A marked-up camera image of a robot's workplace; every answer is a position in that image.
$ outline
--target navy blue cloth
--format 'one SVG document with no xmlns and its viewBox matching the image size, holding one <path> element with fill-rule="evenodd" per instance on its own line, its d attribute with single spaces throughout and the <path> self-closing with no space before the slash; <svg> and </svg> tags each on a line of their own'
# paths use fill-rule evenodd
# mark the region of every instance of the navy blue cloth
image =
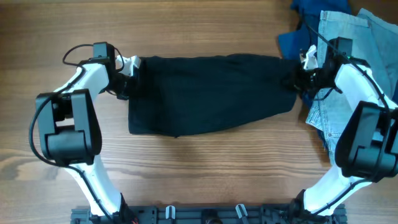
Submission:
<svg viewBox="0 0 398 224">
<path fill-rule="evenodd" d="M 296 10 L 314 29 L 318 30 L 321 11 L 338 11 L 351 14 L 347 0 L 293 0 L 291 9 Z M 308 50 L 318 45 L 318 37 L 308 31 L 304 24 L 297 31 L 278 36 L 280 51 L 284 59 L 300 60 L 300 49 Z"/>
</svg>

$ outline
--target black cloth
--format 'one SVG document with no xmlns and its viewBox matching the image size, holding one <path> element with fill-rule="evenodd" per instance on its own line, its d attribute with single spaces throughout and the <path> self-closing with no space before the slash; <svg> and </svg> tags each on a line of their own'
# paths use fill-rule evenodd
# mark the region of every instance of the black cloth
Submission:
<svg viewBox="0 0 398 224">
<path fill-rule="evenodd" d="M 296 99 L 281 84 L 295 60 L 251 54 L 141 60 L 138 85 L 129 90 L 131 134 L 221 131 L 288 112 Z"/>
</svg>

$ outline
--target wooden table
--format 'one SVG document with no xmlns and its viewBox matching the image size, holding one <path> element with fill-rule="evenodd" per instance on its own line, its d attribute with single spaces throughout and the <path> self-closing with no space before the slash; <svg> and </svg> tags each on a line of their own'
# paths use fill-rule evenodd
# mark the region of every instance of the wooden table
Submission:
<svg viewBox="0 0 398 224">
<path fill-rule="evenodd" d="M 75 181 L 39 162 L 27 140 L 35 96 L 74 74 L 61 63 L 69 48 L 108 41 L 125 56 L 279 56 L 277 35 L 298 22 L 290 0 L 94 2 L 0 1 L 0 223 L 68 223 L 72 208 L 88 205 Z M 353 1 L 355 13 L 366 7 L 395 24 L 397 6 Z M 90 56 L 79 49 L 69 59 Z M 129 134 L 127 102 L 111 95 L 100 95 L 95 108 L 101 155 L 130 205 L 287 203 L 330 166 L 300 100 L 286 114 L 178 139 Z M 350 197 L 349 222 L 396 223 L 397 185 L 385 179 Z"/>
</svg>

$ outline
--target denim fabric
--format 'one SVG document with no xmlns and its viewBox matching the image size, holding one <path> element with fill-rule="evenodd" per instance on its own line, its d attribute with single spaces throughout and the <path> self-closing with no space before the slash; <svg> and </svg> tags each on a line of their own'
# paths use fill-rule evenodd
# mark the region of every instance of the denim fabric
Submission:
<svg viewBox="0 0 398 224">
<path fill-rule="evenodd" d="M 366 60 L 372 69 L 373 76 L 388 97 L 394 89 L 380 58 L 372 29 L 366 19 L 351 16 L 342 12 L 322 11 L 320 14 L 319 33 L 327 40 L 337 37 L 353 39 L 353 57 Z M 318 65 L 325 62 L 327 44 L 318 40 Z M 317 98 L 323 98 L 328 89 L 318 92 Z M 344 94 L 332 91 L 323 101 L 315 101 L 310 109 L 307 124 L 323 131 L 329 149 L 330 162 L 335 163 L 335 148 L 339 137 L 345 129 L 353 111 Z"/>
<path fill-rule="evenodd" d="M 319 14 L 322 10 L 351 14 L 347 0 L 293 0 L 290 8 L 296 10 L 314 29 L 319 25 Z M 318 38 L 301 24 L 297 31 L 278 36 L 278 42 L 284 59 L 300 60 L 300 49 L 307 50 L 311 45 L 317 45 Z"/>
<path fill-rule="evenodd" d="M 380 58 L 384 63 L 391 80 L 391 88 L 395 88 L 392 99 L 398 102 L 398 26 L 389 24 L 376 17 L 366 9 L 361 9 L 358 17 L 369 21 L 374 40 L 379 48 Z"/>
</svg>

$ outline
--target clothing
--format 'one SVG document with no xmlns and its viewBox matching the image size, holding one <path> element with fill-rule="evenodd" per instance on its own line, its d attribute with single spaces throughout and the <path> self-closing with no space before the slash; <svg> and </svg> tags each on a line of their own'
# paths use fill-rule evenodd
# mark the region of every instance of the clothing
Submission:
<svg viewBox="0 0 398 224">
<path fill-rule="evenodd" d="M 293 0 L 290 8 L 296 10 L 314 29 L 318 28 L 322 10 L 351 14 L 347 0 Z M 318 36 L 308 31 L 305 25 L 299 24 L 297 31 L 278 36 L 278 41 L 283 58 L 300 60 L 300 50 L 308 50 L 311 45 L 316 46 Z"/>
<path fill-rule="evenodd" d="M 322 11 L 320 14 L 318 31 L 327 40 L 344 37 L 353 40 L 352 55 L 355 58 L 366 60 L 372 69 L 373 77 L 391 97 L 394 88 L 391 83 L 383 61 L 380 58 L 379 49 L 373 36 L 369 22 L 366 19 L 354 17 L 342 12 Z M 318 41 L 318 64 L 322 67 L 325 62 L 327 44 Z M 328 89 L 318 92 L 317 98 L 323 98 Z M 345 129 L 352 110 L 344 96 L 332 91 L 323 101 L 314 101 L 306 122 L 323 131 L 326 144 L 329 149 L 331 163 L 334 164 L 334 153 L 337 141 Z"/>
<path fill-rule="evenodd" d="M 131 134 L 184 136 L 233 128 L 292 109 L 281 82 L 299 62 L 235 54 L 141 58 L 129 100 Z"/>
<path fill-rule="evenodd" d="M 358 17 L 369 21 L 372 35 L 379 49 L 380 58 L 391 80 L 391 88 L 395 89 L 392 99 L 398 102 L 398 26 L 384 22 L 366 9 L 361 9 Z"/>
</svg>

